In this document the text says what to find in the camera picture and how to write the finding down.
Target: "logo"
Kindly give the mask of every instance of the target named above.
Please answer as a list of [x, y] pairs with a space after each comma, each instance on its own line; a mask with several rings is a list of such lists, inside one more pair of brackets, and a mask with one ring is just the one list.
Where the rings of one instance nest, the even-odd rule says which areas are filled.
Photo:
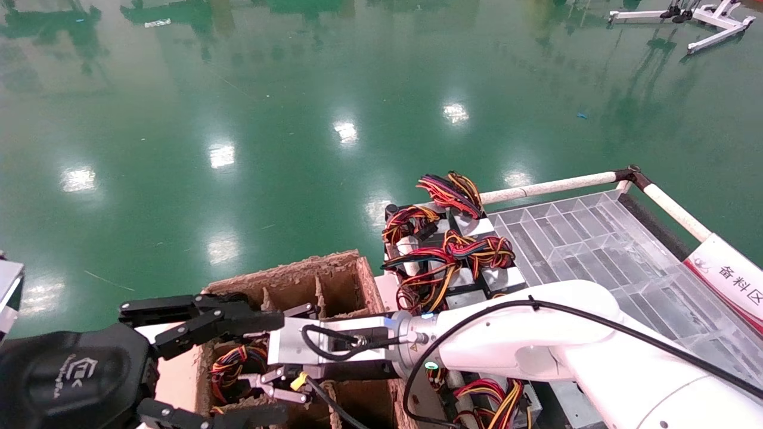
[[72, 387], [82, 387], [82, 379], [89, 379], [93, 376], [97, 360], [86, 357], [69, 364], [69, 371], [66, 372], [66, 379], [73, 379]]
[[701, 258], [696, 258], [694, 260], [694, 266], [696, 266], [698, 270], [705, 274], [710, 272], [710, 268], [705, 265], [705, 261], [703, 261]]
[[72, 388], [82, 387], [82, 380], [93, 376], [98, 361], [86, 357], [72, 362], [76, 357], [77, 355], [70, 354], [58, 370], [56, 388], [53, 390], [53, 399], [58, 399], [61, 396], [61, 390], [63, 390], [65, 381], [72, 382]]

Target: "metal bracket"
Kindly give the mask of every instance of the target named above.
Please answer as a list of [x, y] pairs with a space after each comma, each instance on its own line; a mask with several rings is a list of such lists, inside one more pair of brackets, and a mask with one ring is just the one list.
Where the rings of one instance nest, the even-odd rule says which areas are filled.
[[267, 396], [273, 399], [297, 402], [298, 404], [306, 403], [307, 394], [305, 393], [273, 387], [272, 382], [277, 379], [284, 379], [285, 374], [286, 368], [284, 366], [280, 366], [279, 368], [276, 368], [275, 370], [265, 374], [243, 374], [239, 376], [239, 380], [246, 380], [249, 382], [249, 386], [252, 389], [261, 389]]
[[300, 316], [307, 316], [310, 319], [315, 319], [318, 314], [318, 307], [308, 302], [307, 304], [299, 305], [294, 308], [284, 310], [284, 317], [298, 318]]
[[288, 419], [288, 410], [279, 404], [232, 410], [205, 418], [152, 398], [141, 401], [136, 412], [147, 427], [154, 429], [248, 429], [284, 424]]

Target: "green epoxy floor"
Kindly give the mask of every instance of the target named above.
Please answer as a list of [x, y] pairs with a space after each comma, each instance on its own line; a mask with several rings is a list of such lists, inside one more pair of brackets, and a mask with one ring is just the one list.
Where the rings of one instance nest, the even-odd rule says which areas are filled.
[[449, 169], [487, 191], [638, 163], [763, 258], [761, 22], [684, 58], [709, 31], [607, 28], [623, 0], [18, 4], [0, 26], [16, 336], [314, 254], [377, 266], [383, 207]]

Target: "white stand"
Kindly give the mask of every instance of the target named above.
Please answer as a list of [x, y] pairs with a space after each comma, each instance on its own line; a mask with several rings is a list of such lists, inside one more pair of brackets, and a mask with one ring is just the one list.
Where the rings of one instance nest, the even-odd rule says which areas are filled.
[[[738, 8], [741, 3], [733, 0], [723, 0], [717, 8], [715, 5], [701, 5], [694, 11], [692, 19], [696, 19], [700, 23], [714, 25], [715, 27], [722, 28], [718, 34], [714, 34], [707, 39], [700, 40], [698, 42], [689, 44], [687, 46], [687, 54], [697, 52], [698, 50], [708, 47], [713, 44], [717, 44], [721, 40], [725, 40], [734, 34], [741, 33], [752, 24], [755, 20], [754, 16], [748, 16], [744, 21], [739, 22], [734, 18], [731, 18], [731, 12]], [[610, 12], [610, 23], [616, 19], [629, 19], [629, 18], [660, 18], [660, 15], [665, 11], [639, 11], [639, 12]]]

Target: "transparent plastic tray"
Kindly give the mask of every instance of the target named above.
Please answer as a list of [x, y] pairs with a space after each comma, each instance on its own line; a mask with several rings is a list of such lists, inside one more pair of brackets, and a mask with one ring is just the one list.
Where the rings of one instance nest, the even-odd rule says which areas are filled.
[[492, 213], [528, 285], [586, 279], [636, 320], [763, 384], [763, 340], [617, 201], [602, 192]]

